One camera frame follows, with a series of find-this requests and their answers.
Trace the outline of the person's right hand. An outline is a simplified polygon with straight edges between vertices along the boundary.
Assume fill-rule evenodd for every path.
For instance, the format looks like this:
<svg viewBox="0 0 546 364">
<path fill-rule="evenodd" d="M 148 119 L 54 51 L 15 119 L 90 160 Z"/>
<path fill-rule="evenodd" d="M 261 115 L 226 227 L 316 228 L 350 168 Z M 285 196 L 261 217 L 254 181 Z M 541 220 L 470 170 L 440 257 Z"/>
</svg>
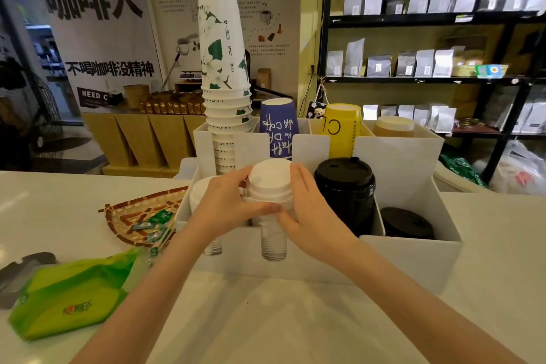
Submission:
<svg viewBox="0 0 546 364">
<path fill-rule="evenodd" d="M 321 195 L 314 177 L 301 164 L 290 164 L 294 217 L 300 223 L 297 237 L 288 237 L 314 259 L 337 267 L 358 238 L 338 218 Z"/>
</svg>

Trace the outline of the sleeved stack of white lids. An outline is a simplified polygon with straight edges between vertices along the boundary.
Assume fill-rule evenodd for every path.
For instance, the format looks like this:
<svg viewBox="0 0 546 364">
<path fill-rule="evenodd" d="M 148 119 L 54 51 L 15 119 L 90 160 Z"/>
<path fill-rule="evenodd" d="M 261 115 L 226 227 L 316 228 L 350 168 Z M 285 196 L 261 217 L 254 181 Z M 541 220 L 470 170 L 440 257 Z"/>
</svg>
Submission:
<svg viewBox="0 0 546 364">
<path fill-rule="evenodd" d="M 248 202 L 279 204 L 289 214 L 294 214 L 293 194 L 290 185 L 290 164 L 287 159 L 269 159 L 256 164 L 247 179 Z M 287 236 L 278 222 L 278 216 L 256 216 L 252 226 L 260 229 L 262 257 L 269 261 L 282 261 L 287 256 Z"/>
<path fill-rule="evenodd" d="M 206 191 L 208 189 L 208 185 L 209 185 L 210 181 L 215 177 L 218 177 L 218 176 L 215 175 L 215 176 L 206 177 L 204 179 L 201 179 L 200 181 L 197 181 L 193 185 L 193 188 L 191 189 L 191 192 L 189 194 L 189 203 L 190 203 L 190 209 L 191 209 L 192 214 L 198 208 L 203 196 L 205 195 L 205 193 L 206 193 Z M 215 240 L 213 240 L 205 248 L 204 254 L 208 255 L 208 256 L 216 256 L 216 255 L 220 255 L 222 253 L 222 251 L 223 251 L 222 250 L 222 238 L 218 237 Z"/>
</svg>

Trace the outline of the tall stack of black lids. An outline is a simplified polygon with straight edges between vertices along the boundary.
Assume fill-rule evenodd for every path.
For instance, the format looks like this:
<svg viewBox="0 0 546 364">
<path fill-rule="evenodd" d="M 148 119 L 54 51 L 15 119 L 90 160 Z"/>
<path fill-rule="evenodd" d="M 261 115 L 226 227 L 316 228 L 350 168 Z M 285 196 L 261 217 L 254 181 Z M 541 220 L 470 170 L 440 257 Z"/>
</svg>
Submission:
<svg viewBox="0 0 546 364">
<path fill-rule="evenodd" d="M 357 236 L 370 235 L 374 220 L 376 177 L 356 156 L 322 161 L 313 173 L 329 207 Z"/>
</svg>

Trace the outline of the stack of blue paper cups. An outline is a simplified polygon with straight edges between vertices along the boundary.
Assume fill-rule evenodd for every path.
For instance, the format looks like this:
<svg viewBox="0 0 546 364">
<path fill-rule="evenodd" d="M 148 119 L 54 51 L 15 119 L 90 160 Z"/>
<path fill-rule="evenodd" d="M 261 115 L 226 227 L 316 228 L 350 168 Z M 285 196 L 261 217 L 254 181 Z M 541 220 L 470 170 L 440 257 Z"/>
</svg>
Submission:
<svg viewBox="0 0 546 364">
<path fill-rule="evenodd" d="M 270 98 L 263 101 L 259 132 L 269 136 L 271 159 L 291 160 L 293 136 L 299 134 L 294 101 L 291 98 Z"/>
</svg>

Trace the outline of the white cup and lid organizer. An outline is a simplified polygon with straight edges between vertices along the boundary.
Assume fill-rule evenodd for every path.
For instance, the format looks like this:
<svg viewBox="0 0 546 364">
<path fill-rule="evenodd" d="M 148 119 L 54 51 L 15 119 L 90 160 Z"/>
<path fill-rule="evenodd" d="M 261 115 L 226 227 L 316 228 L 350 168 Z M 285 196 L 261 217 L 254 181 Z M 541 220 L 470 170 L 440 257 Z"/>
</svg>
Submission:
<svg viewBox="0 0 546 364">
<path fill-rule="evenodd" d="M 329 156 L 330 139 L 320 135 L 322 119 L 298 119 L 299 135 L 293 139 L 294 162 L 314 171 Z M 361 125 L 353 155 L 367 163 L 376 176 L 375 218 L 372 234 L 361 236 L 382 256 L 427 290 L 440 294 L 446 286 L 462 249 L 460 233 L 443 203 L 433 181 L 433 171 L 443 140 L 422 127 L 417 137 L 375 137 L 372 121 Z M 188 194 L 194 184 L 215 173 L 212 134 L 207 124 L 194 131 L 197 158 L 182 159 L 175 179 L 192 176 L 186 196 L 175 215 L 177 231 L 191 216 Z M 255 165 L 269 156 L 265 134 L 242 133 L 235 136 L 236 168 Z M 385 207 L 408 209 L 432 224 L 435 239 L 386 237 L 379 210 Z M 201 255 L 198 271 L 244 274 L 263 278 L 304 280 L 328 284 L 351 284 L 340 272 L 318 262 L 288 241 L 283 260 L 262 256 L 258 227 L 243 225 L 222 237 L 222 253 Z"/>
</svg>

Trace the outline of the woven bamboo tray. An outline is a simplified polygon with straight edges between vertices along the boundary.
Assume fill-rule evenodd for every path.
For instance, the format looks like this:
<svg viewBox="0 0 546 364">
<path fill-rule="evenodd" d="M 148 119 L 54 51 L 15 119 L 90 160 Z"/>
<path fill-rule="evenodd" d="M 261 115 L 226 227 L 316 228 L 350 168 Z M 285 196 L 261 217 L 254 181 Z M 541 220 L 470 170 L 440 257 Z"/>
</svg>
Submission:
<svg viewBox="0 0 546 364">
<path fill-rule="evenodd" d="M 145 222 L 150 216 L 162 209 L 174 211 L 180 208 L 188 186 L 169 189 L 133 200 L 106 204 L 98 212 L 105 217 L 108 228 L 120 241 L 133 245 L 151 248 L 159 244 L 174 222 L 174 216 L 166 225 L 156 225 L 153 230 L 131 231 L 131 227 L 139 222 Z"/>
</svg>

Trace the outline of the kraft cardboard display stand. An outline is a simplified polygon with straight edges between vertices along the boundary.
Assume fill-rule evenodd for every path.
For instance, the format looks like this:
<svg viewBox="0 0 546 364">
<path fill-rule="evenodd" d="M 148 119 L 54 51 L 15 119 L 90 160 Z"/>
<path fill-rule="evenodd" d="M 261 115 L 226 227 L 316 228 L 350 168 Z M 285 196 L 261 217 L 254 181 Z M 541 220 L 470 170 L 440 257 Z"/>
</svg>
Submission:
<svg viewBox="0 0 546 364">
<path fill-rule="evenodd" d="M 182 159 L 194 158 L 193 132 L 203 115 L 84 113 L 85 126 L 107 164 L 102 174 L 174 178 Z"/>
</svg>

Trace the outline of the row of kraft boxes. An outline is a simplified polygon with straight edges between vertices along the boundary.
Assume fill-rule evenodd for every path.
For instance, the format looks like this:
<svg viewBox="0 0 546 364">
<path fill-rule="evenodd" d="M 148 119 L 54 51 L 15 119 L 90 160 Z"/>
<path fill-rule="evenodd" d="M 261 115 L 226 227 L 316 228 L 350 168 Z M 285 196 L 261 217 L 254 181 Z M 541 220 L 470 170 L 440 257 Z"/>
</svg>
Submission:
<svg viewBox="0 0 546 364">
<path fill-rule="evenodd" d="M 145 114 L 204 115 L 202 91 L 153 92 L 139 98 L 138 110 Z"/>
</svg>

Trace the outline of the stack of floral paper cups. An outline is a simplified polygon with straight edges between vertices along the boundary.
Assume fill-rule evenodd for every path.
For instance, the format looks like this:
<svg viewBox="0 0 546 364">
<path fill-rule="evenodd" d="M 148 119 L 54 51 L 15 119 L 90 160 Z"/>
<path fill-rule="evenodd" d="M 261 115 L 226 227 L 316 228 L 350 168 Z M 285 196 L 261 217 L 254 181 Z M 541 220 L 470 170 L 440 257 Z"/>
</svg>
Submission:
<svg viewBox="0 0 546 364">
<path fill-rule="evenodd" d="M 217 174 L 236 169 L 234 135 L 253 129 L 249 66 L 237 0 L 198 0 L 201 90 Z"/>
</svg>

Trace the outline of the wide kraft paper bag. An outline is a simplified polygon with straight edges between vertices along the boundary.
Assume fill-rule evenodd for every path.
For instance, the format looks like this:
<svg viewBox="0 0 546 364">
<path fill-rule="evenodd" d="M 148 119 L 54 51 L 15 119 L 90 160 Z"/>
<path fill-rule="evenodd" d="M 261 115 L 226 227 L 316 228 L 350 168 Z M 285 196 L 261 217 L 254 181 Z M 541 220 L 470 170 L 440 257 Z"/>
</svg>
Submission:
<svg viewBox="0 0 546 364">
<path fill-rule="evenodd" d="M 140 103 L 149 96 L 150 86 L 148 84 L 125 85 L 123 86 L 123 91 L 127 107 L 131 110 L 137 110 L 140 107 Z"/>
</svg>

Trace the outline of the green plastic bag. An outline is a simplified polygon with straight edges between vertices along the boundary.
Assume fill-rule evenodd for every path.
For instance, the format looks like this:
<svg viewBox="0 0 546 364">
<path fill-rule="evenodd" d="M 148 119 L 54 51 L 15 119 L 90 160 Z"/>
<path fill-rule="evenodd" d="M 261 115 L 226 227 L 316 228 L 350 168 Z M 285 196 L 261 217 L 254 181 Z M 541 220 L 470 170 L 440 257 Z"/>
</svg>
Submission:
<svg viewBox="0 0 546 364">
<path fill-rule="evenodd" d="M 482 180 L 480 174 L 463 156 L 456 153 L 441 153 L 439 156 L 439 161 L 445 168 L 447 168 L 447 170 L 458 175 L 459 177 L 480 187 L 488 188 L 487 183 Z"/>
</svg>

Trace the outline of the white poster with black characters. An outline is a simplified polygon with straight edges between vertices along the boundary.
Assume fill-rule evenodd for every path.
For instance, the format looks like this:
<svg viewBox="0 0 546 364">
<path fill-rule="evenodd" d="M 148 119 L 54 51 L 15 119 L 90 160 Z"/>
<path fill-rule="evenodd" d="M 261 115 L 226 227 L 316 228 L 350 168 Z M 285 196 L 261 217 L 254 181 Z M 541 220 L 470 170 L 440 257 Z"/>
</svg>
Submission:
<svg viewBox="0 0 546 364">
<path fill-rule="evenodd" d="M 147 0 L 44 0 L 82 113 L 112 112 L 125 86 L 163 84 Z"/>
</svg>

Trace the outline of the black metal shelf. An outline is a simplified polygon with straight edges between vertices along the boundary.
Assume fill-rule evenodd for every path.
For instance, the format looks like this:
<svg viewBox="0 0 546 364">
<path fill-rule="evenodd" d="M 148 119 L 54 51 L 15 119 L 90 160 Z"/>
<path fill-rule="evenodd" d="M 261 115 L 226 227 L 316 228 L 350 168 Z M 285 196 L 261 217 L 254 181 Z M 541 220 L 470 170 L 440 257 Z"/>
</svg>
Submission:
<svg viewBox="0 0 546 364">
<path fill-rule="evenodd" d="M 489 183 L 515 128 L 524 124 L 522 112 L 533 88 L 546 83 L 546 13 L 492 12 L 420 15 L 344 16 L 344 0 L 322 0 L 317 88 L 330 102 L 359 105 L 447 104 L 457 109 L 462 138 L 456 151 L 468 154 L 474 139 L 495 141 L 481 173 Z M 507 64 L 502 79 L 477 77 L 400 78 L 326 77 L 326 55 L 345 50 L 350 41 L 365 38 L 366 55 L 395 55 L 400 51 L 438 49 L 449 37 L 485 35 L 484 64 Z"/>
</svg>

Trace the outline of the grey metal holder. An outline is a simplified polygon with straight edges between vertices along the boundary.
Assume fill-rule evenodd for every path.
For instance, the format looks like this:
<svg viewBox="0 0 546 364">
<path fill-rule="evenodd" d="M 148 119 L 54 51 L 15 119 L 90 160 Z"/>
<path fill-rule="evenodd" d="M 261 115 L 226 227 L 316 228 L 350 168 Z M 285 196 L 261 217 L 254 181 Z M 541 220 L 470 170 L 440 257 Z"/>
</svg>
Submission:
<svg viewBox="0 0 546 364">
<path fill-rule="evenodd" d="M 11 309 L 32 275 L 38 269 L 52 264 L 57 264 L 57 258 L 53 253 L 38 252 L 0 269 L 0 310 Z"/>
</svg>

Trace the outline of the green box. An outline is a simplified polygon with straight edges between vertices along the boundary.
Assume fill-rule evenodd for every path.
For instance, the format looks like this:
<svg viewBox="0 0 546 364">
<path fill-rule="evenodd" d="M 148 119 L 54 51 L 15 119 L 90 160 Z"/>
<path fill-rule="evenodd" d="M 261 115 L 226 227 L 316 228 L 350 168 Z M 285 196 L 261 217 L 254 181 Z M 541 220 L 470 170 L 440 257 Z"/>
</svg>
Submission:
<svg viewBox="0 0 546 364">
<path fill-rule="evenodd" d="M 480 79 L 502 79 L 506 76 L 507 64 L 480 64 L 475 65 L 475 75 Z"/>
</svg>

